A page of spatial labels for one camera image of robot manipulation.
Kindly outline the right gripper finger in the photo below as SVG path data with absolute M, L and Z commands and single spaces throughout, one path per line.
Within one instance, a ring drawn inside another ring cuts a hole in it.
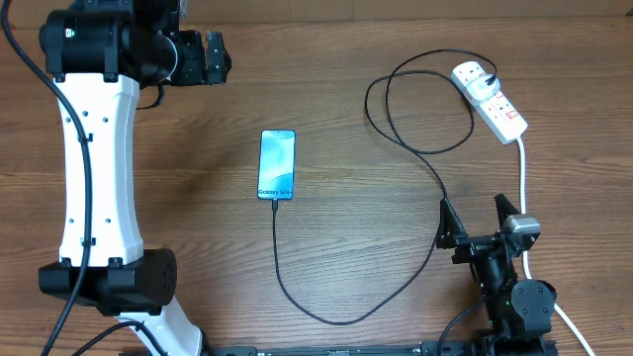
M 440 249 L 455 248 L 468 238 L 461 220 L 447 198 L 440 201 L 439 225 L 435 245 Z
M 502 193 L 495 195 L 497 207 L 497 218 L 499 227 L 503 227 L 505 220 L 509 216 L 518 215 L 519 210 L 510 202 L 510 200 Z

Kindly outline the blue Galaxy smartphone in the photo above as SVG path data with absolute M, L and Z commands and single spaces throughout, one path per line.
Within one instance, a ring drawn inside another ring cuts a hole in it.
M 257 183 L 259 199 L 293 199 L 296 141 L 296 133 L 290 130 L 261 133 Z

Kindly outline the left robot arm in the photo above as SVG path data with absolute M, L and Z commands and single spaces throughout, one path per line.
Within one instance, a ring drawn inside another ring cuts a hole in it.
M 40 30 L 58 94 L 65 223 L 43 293 L 130 328 L 152 355 L 208 355 L 179 305 L 173 251 L 148 248 L 136 218 L 133 135 L 146 87 L 222 84 L 231 68 L 219 32 L 184 31 L 180 0 L 76 1 Z

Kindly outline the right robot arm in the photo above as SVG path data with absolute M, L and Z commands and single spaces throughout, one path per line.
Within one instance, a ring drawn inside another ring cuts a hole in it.
M 442 331 L 437 355 L 556 355 L 553 341 L 544 339 L 552 330 L 556 289 L 538 279 L 520 280 L 513 260 L 528 251 L 541 233 L 539 221 L 521 213 L 503 194 L 495 196 L 498 230 L 471 237 L 450 201 L 440 201 L 440 221 L 435 245 L 452 249 L 454 264 L 467 264 L 482 298 L 459 313 Z M 466 316 L 484 307 L 490 327 L 472 333 L 467 341 L 449 346 L 450 330 Z

